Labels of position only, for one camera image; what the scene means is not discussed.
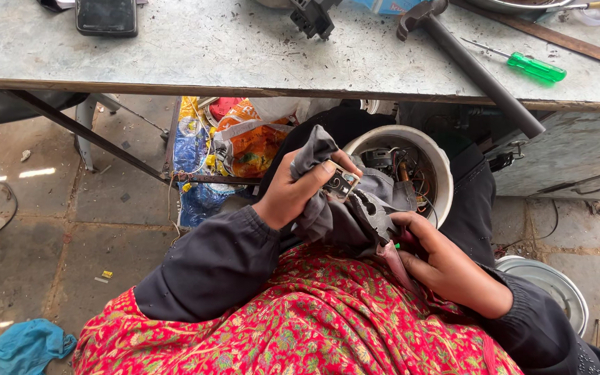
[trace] person's left hand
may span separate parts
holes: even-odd
[[[267,192],[260,201],[252,205],[258,216],[274,230],[281,229],[300,216],[309,199],[335,174],[335,166],[324,161],[299,180],[293,181],[290,166],[298,151],[299,149],[284,155]],[[363,176],[344,151],[334,152],[331,159],[358,177]]]

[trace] red component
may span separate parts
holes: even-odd
[[[217,122],[220,122],[231,108],[237,106],[238,103],[244,99],[245,98],[218,98],[214,103],[210,104],[210,113]]]

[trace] stainless steel bowl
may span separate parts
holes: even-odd
[[[563,7],[573,2],[573,0],[547,0],[539,1],[538,4],[520,4],[502,0],[467,0],[479,8],[489,11],[505,14],[521,14],[530,11],[538,11],[554,7]]]

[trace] blue cloth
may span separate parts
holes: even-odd
[[[0,336],[0,375],[40,375],[51,359],[64,358],[76,344],[48,319],[13,324]]]

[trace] metal table leg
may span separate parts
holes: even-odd
[[[130,165],[137,167],[141,171],[145,172],[146,174],[149,174],[150,176],[156,178],[157,180],[159,180],[163,183],[166,183],[166,184],[170,184],[170,180],[164,179],[161,176],[161,172],[159,172],[156,169],[154,169],[153,167],[150,167],[147,164],[143,163],[141,160],[139,160],[135,156],[129,154],[128,152],[124,151],[123,149],[117,147],[116,145],[110,143],[104,137],[101,137],[100,135],[92,132],[91,130],[88,130],[88,128],[80,125],[74,119],[71,119],[71,117],[64,115],[60,111],[57,111],[53,106],[50,106],[46,102],[40,100],[39,98],[36,98],[34,95],[31,95],[28,91],[25,91],[25,90],[0,90],[0,91],[3,93],[6,93],[8,95],[12,95],[16,98],[21,99],[23,102],[25,102],[25,104],[29,108],[36,111],[39,115],[46,116],[47,118],[51,119],[52,121],[56,122],[57,124],[60,124],[61,126],[65,127],[66,129],[78,134],[80,137],[85,138],[86,140],[94,143],[95,145],[99,146],[100,148],[104,149],[105,151],[112,153],[114,156],[117,156],[118,158],[126,161]]]

